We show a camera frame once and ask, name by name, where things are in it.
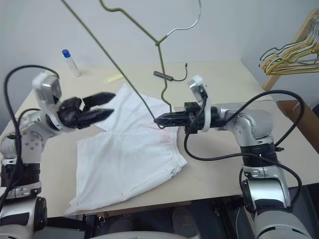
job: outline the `metal hanger hook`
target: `metal hanger hook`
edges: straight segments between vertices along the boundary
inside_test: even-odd
[[[185,28],[174,28],[173,30],[171,30],[168,34],[166,34],[166,37],[168,37],[169,35],[171,35],[174,31],[177,31],[177,30],[189,30],[191,28],[193,28],[199,21],[200,19],[200,16],[201,16],[201,1],[198,0],[198,5],[199,5],[199,12],[198,12],[198,17],[197,19],[195,20],[195,22],[189,26],[189,27],[185,27]]]

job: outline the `table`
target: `table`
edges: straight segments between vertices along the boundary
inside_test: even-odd
[[[62,100],[72,96],[85,97],[97,92],[116,92],[124,83],[124,79],[107,83],[106,79],[118,72],[112,67],[81,67],[81,77],[74,77],[68,68],[55,69],[60,74]],[[136,88],[144,94],[160,98],[163,79],[153,76],[153,71],[160,71],[160,65],[123,66],[124,72],[132,80]],[[184,77],[184,63],[166,64],[167,74],[176,79]],[[189,79],[199,74],[207,83],[212,95],[212,103],[245,102],[261,93],[259,83],[240,61],[214,61],[188,64]],[[166,99],[174,107],[183,107],[187,101],[195,101],[190,89],[184,82],[168,82]],[[261,98],[252,107],[270,112],[274,118],[273,135],[279,139],[291,125],[270,96]],[[31,92],[17,114],[27,108],[37,107]],[[4,133],[12,130],[8,125]],[[69,206],[68,202],[76,193],[76,141],[94,136],[101,132],[96,126],[72,133],[64,133],[50,139],[42,154],[41,175],[42,192],[40,196],[47,199],[48,217],[62,216]],[[148,205],[189,201],[240,194],[238,174],[242,165],[240,158],[229,158],[215,162],[201,162],[189,158],[183,149],[183,130],[178,131],[178,147],[188,164],[174,178],[164,184],[131,198],[125,202],[108,207],[81,211],[96,213],[127,209]],[[285,151],[278,153],[279,160],[295,170],[304,184],[319,181],[319,156],[304,136],[295,129],[282,144]],[[234,136],[227,131],[211,129],[208,133],[191,135],[189,150],[198,156],[214,157],[239,152]],[[288,186],[296,186],[295,179],[286,173]]]

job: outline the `small bottle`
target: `small bottle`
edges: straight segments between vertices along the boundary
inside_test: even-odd
[[[75,75],[76,77],[80,76],[81,73],[79,72],[78,68],[76,67],[70,52],[67,49],[62,50],[62,53],[65,57],[66,63],[68,63],[73,75]]]

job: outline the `white cloth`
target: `white cloth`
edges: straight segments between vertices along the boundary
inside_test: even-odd
[[[76,197],[65,214],[125,201],[164,183],[187,163],[177,148],[177,127],[160,130],[132,93],[124,85],[105,106],[115,109],[97,123],[107,132],[78,142]],[[164,102],[143,98],[156,116],[168,112]]]

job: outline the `stack of hangers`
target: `stack of hangers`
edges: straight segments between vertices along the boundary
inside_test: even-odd
[[[307,28],[309,33],[303,41],[272,48],[262,55],[259,66],[267,75],[319,72],[319,14],[309,20]]]

